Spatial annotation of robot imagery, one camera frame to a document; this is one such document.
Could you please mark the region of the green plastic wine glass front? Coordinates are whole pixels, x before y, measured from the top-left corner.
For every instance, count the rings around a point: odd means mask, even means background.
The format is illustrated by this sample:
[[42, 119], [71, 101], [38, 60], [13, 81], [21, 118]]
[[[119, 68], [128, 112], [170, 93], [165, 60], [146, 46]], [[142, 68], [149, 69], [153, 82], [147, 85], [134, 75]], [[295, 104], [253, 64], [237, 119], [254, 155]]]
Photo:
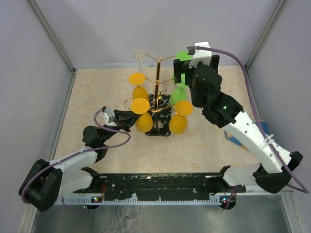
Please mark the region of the green plastic wine glass front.
[[180, 51], [175, 55], [175, 59], [179, 59], [180, 61], [190, 61], [192, 56], [189, 55], [187, 51]]

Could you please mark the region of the orange plastic wine glass back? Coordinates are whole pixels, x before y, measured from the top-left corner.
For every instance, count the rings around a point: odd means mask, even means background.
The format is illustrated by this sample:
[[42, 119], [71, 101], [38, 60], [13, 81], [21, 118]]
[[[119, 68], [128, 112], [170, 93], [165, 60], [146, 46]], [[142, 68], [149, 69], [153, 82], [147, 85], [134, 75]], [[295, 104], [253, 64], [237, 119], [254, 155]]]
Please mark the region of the orange plastic wine glass back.
[[148, 92], [147, 90], [142, 86], [142, 84], [145, 82], [146, 77], [141, 72], [133, 73], [129, 76], [129, 82], [130, 84], [134, 85], [135, 88], [132, 92], [132, 98], [133, 99], [146, 99], [149, 100]]

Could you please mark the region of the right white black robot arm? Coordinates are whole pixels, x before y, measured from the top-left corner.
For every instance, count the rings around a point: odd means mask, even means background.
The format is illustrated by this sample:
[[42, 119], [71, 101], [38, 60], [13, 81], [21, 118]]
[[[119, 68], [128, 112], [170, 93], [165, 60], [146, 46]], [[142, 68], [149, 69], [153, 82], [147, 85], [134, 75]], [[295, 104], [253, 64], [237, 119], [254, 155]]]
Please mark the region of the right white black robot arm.
[[192, 105], [201, 108], [207, 121], [233, 135], [259, 160], [259, 164], [252, 166], [230, 166], [217, 180], [217, 186], [228, 192], [237, 185], [258, 185], [276, 194], [289, 184], [290, 172], [298, 167], [303, 156], [297, 151], [289, 152], [261, 132], [242, 105], [221, 91], [218, 62], [218, 55], [200, 60], [196, 65], [191, 60], [173, 61], [174, 80], [185, 81]]

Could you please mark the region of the green plastic wine glass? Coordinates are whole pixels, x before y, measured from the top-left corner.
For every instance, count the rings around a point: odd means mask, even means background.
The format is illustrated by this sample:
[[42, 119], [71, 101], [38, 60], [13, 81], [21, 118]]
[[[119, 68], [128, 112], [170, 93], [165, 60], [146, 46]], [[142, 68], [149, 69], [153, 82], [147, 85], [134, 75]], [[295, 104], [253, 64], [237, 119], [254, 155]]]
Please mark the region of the green plastic wine glass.
[[180, 51], [175, 55], [175, 59], [179, 59], [180, 61], [190, 61], [192, 56], [189, 55], [187, 51]]
[[186, 88], [188, 87], [185, 84], [185, 74], [181, 74], [181, 83], [177, 83], [175, 81], [175, 79], [173, 78], [173, 83], [175, 84], [175, 89], [173, 90], [173, 92], [171, 93], [170, 96], [170, 104], [174, 105], [177, 102], [181, 101], [181, 100], [187, 100], [188, 99], [188, 95], [186, 92]]

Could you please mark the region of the orange plastic wine glass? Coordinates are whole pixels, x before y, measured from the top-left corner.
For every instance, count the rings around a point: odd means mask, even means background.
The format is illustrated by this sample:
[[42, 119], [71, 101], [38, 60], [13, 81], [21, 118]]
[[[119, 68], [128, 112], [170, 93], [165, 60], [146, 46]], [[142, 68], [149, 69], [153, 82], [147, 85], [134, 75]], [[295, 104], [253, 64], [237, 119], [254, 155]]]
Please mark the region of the orange plastic wine glass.
[[131, 103], [132, 112], [139, 115], [137, 121], [135, 122], [135, 127], [136, 130], [141, 133], [146, 133], [153, 127], [152, 117], [148, 113], [149, 109], [149, 101], [144, 98], [134, 99]]
[[187, 117], [193, 112], [193, 106], [187, 100], [180, 100], [174, 105], [174, 112], [169, 129], [173, 134], [183, 134], [188, 125]]
[[130, 84], [134, 85], [135, 88], [132, 92], [132, 98], [133, 99], [146, 99], [149, 100], [148, 92], [147, 90], [142, 86], [142, 84], [145, 82], [146, 77], [141, 72], [133, 73], [129, 76], [129, 82]]

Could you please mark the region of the green plastic wine glass back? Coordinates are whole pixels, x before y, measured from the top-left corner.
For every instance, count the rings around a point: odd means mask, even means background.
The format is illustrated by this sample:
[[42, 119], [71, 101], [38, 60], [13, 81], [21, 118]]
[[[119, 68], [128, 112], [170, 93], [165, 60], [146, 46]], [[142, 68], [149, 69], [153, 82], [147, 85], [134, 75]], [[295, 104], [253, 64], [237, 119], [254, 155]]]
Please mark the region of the green plastic wine glass back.
[[186, 92], [186, 88], [188, 87], [185, 84], [185, 74], [181, 74], [181, 83], [177, 83], [175, 81], [175, 79], [173, 78], [173, 83], [175, 84], [175, 89], [173, 90], [173, 92], [171, 93], [170, 96], [170, 104], [174, 105], [177, 102], [181, 101], [181, 100], [187, 100], [188, 99], [188, 95]]

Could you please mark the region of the clear wine glass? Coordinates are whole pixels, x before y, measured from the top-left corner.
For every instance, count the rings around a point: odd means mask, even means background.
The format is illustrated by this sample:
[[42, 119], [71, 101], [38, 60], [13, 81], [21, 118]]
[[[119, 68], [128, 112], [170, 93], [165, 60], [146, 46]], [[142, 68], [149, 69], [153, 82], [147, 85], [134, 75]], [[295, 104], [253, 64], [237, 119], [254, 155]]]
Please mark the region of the clear wine glass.
[[143, 51], [135, 51], [133, 54], [133, 58], [138, 62], [138, 72], [144, 73], [143, 67], [142, 67], [142, 60], [145, 57], [145, 52]]

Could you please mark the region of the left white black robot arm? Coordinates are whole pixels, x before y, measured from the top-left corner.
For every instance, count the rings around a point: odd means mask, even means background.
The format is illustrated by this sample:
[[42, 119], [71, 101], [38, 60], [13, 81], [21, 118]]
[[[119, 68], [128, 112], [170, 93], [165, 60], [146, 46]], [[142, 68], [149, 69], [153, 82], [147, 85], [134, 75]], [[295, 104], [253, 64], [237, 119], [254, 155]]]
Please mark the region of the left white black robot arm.
[[92, 193], [100, 189], [101, 180], [88, 172], [88, 165], [101, 161], [110, 148], [128, 143], [139, 115], [103, 107], [93, 118], [95, 125], [83, 130], [83, 147], [60, 159], [39, 159], [33, 164], [18, 191], [23, 203], [44, 212], [59, 197], [82, 189]]

